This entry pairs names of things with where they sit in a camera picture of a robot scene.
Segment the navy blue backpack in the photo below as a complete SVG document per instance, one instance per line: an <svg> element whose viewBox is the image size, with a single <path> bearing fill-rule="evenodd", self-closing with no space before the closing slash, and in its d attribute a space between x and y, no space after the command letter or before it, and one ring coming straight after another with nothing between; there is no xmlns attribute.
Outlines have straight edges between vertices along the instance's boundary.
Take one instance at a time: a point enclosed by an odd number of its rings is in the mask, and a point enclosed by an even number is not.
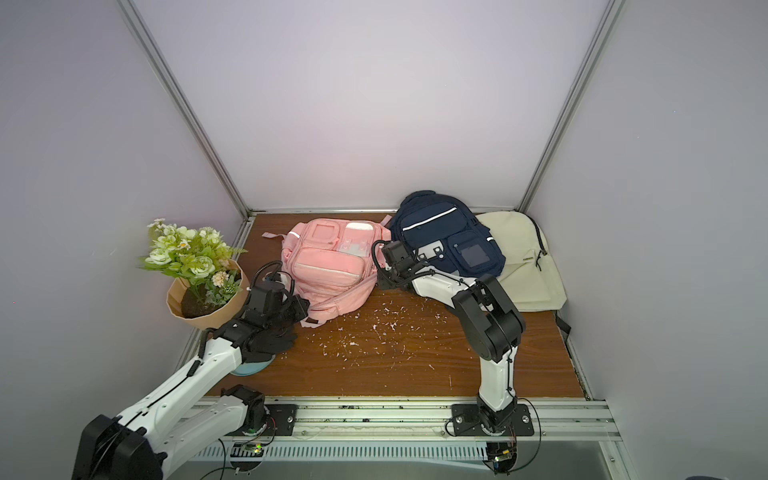
<svg viewBox="0 0 768 480"><path fill-rule="evenodd" d="M416 191L400 204L387 228L417 257L445 273L498 276L506 257L490 229L459 199Z"/></svg>

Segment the pink backpack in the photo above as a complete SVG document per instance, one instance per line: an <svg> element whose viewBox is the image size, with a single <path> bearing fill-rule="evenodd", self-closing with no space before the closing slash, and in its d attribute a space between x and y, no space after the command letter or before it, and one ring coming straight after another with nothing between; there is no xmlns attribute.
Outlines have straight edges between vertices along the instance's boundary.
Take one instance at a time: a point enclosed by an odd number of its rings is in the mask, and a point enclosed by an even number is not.
<svg viewBox="0 0 768 480"><path fill-rule="evenodd" d="M280 260L295 282L295 291L309 301L304 328L318 328L354 312L368 300L377 283L373 244L389 241L390 220L319 218L296 224L282 234Z"/></svg>

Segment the cream canvas backpack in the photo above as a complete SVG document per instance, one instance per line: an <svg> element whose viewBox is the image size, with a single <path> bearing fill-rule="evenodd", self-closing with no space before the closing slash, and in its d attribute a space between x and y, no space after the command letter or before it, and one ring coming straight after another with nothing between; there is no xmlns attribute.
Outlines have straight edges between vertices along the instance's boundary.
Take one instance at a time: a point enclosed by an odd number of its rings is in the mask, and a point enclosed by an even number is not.
<svg viewBox="0 0 768 480"><path fill-rule="evenodd" d="M557 312L567 302L543 230L528 215L496 211L478 216L505 256L498 281L521 313Z"/></svg>

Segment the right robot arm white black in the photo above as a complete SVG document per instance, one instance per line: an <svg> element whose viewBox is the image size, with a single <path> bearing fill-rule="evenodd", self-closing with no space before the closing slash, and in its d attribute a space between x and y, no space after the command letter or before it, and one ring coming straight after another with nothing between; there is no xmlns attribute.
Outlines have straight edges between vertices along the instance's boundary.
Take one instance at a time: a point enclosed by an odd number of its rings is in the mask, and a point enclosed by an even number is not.
<svg viewBox="0 0 768 480"><path fill-rule="evenodd" d="M480 422L493 432L506 428L518 403L514 366L526 323L497 278L446 273L430 266L425 257L418 258L400 241L375 241L371 256L380 287L410 289L444 304L458 318L480 359Z"/></svg>

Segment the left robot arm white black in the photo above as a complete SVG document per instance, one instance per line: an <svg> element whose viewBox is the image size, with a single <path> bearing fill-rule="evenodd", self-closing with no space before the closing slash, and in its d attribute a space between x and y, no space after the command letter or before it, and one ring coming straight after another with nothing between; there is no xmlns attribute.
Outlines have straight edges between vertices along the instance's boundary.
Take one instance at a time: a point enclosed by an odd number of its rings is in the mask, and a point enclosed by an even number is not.
<svg viewBox="0 0 768 480"><path fill-rule="evenodd" d="M193 417L185 415L237 368L290 349L297 338L294 326L308 313L309 302L298 295L288 273L256 281L239 312L205 330L194 358L118 415L99 415L86 425L73 478L165 479L228 433L276 432L264 394L244 385L224 390Z"/></svg>

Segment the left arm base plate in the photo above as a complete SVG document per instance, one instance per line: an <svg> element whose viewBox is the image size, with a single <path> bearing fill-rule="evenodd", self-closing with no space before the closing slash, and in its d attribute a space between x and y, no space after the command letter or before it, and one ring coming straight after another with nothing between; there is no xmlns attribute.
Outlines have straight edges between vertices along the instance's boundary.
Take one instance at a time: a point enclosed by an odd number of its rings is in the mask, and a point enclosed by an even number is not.
<svg viewBox="0 0 768 480"><path fill-rule="evenodd" d="M287 437L293 434L297 404L268 402L255 413L247 413L244 423L226 436Z"/></svg>

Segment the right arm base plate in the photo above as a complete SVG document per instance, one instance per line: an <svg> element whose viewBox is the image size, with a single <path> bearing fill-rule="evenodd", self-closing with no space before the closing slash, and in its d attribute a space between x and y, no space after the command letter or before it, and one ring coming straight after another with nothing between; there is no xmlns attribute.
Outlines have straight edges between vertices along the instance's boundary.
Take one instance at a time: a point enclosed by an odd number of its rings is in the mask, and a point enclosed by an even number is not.
<svg viewBox="0 0 768 480"><path fill-rule="evenodd" d="M445 427L451 436L531 437L536 421L525 404L512 403L501 411L478 404L453 404Z"/></svg>

